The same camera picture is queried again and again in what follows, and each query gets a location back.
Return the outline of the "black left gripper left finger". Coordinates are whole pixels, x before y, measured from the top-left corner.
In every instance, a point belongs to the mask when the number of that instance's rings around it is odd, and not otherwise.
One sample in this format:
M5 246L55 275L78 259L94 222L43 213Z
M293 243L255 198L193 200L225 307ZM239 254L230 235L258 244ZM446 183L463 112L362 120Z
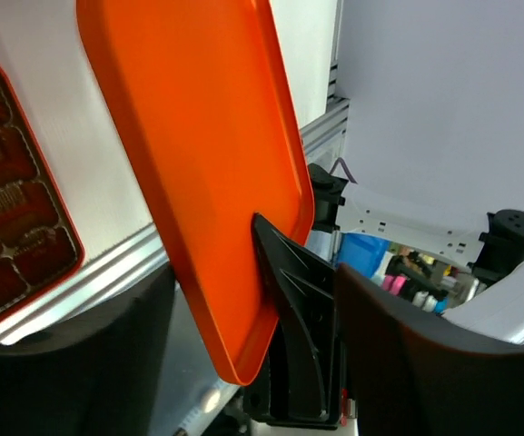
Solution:
M145 435L173 311L166 265L79 315L0 344L0 435Z

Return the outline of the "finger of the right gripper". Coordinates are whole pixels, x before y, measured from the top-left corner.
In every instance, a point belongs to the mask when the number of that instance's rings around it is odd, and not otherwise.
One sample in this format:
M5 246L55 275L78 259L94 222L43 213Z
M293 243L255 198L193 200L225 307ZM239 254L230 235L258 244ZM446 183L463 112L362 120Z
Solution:
M252 237L265 293L279 316L244 410L271 426L333 430L341 417L341 340L331 264L257 213Z

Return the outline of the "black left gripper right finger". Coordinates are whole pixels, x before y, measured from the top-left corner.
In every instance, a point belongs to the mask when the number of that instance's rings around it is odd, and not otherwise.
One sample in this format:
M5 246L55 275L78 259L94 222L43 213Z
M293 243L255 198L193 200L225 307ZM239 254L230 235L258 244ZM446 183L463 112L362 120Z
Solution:
M524 435L524 346L334 274L361 435Z

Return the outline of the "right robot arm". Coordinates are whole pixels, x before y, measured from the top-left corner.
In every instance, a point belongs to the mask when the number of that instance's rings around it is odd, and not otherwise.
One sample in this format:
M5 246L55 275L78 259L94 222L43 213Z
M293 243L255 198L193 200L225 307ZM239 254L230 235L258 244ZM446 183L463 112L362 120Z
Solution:
M315 228L363 232L471 273L484 292L450 309L426 272L376 284L332 265L261 214L252 238L278 327L245 412L272 426L362 435L524 435L524 212L469 213L368 190L310 168Z

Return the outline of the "orange box lid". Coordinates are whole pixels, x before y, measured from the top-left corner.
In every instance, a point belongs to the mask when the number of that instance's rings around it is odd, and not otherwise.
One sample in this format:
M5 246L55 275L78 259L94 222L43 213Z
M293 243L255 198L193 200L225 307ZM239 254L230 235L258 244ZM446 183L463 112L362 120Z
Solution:
M80 1L85 53L219 376L257 376L277 322L252 219L297 243L314 201L267 1Z

